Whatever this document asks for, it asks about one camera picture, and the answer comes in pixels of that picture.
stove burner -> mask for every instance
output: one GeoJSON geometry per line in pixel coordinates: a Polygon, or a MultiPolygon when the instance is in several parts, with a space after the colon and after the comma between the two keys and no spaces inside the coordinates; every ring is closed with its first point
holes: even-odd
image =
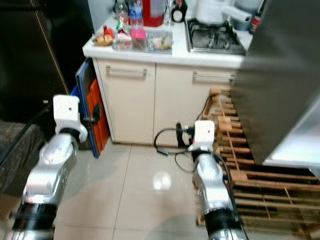
{"type": "Polygon", "coordinates": [[[190,52],[240,55],[246,53],[228,21],[207,25],[191,19],[185,21],[185,27],[190,52]]]}

white countertop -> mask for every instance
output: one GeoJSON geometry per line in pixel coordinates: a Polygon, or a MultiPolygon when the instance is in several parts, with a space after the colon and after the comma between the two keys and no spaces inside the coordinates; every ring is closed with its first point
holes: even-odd
{"type": "MultiPolygon", "coordinates": [[[[114,15],[109,17],[104,25],[115,29],[117,20],[114,15]]],[[[154,54],[135,51],[113,50],[111,46],[94,46],[93,37],[83,46],[83,54],[86,57],[129,60],[148,63],[162,63],[175,65],[217,67],[238,69],[244,59],[244,56],[237,54],[220,53],[195,53],[188,51],[185,23],[175,23],[173,26],[161,25],[159,27],[144,27],[145,30],[165,30],[172,31],[173,46],[172,54],[154,54]]],[[[238,38],[244,48],[248,50],[253,36],[247,31],[237,31],[238,38]]]]}

cabinet door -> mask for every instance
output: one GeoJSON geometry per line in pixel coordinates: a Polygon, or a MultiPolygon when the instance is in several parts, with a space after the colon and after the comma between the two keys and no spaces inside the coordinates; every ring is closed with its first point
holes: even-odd
{"type": "Polygon", "coordinates": [[[156,65],[98,60],[115,142],[152,144],[156,65]]]}
{"type": "MultiPolygon", "coordinates": [[[[212,87],[230,89],[233,69],[157,64],[155,81],[154,136],[177,122],[192,126],[202,111],[212,87]]],[[[177,145],[175,132],[163,133],[160,145],[177,145]]]]}

white kettle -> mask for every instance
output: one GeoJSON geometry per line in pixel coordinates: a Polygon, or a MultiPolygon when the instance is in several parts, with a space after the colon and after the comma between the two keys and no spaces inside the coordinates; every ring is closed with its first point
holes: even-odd
{"type": "Polygon", "coordinates": [[[195,18],[203,24],[223,24],[228,16],[240,22],[248,22],[251,13],[232,6],[230,0],[197,0],[195,18]]]}

red container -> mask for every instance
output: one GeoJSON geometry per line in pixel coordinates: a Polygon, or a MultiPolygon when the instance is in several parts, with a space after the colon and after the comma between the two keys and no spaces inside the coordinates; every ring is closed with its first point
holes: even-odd
{"type": "Polygon", "coordinates": [[[164,0],[142,0],[143,2],[143,25],[158,27],[164,23],[165,2],[164,0]]]}

